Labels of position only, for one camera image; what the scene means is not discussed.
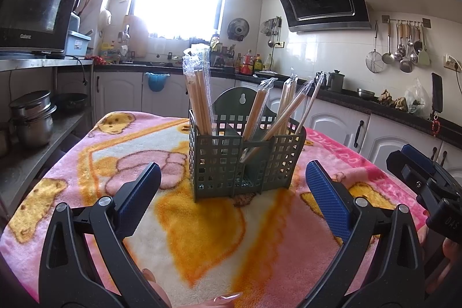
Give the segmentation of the person's right hand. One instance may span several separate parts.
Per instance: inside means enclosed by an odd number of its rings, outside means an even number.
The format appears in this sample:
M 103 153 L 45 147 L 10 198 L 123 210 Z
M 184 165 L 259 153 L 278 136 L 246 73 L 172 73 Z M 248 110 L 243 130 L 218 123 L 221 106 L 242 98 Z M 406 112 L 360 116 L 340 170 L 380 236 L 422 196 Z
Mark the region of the person's right hand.
M 457 263 L 458 259 L 461 258 L 461 245 L 453 242 L 448 238 L 446 238 L 442 243 L 442 251 L 445 258 L 448 260 L 448 263 L 442 272 L 429 283 L 428 287 L 426 288 L 426 292 L 428 294 L 432 294 L 439 287 L 439 285 L 442 284 L 444 278 L 450 272 L 450 269 Z

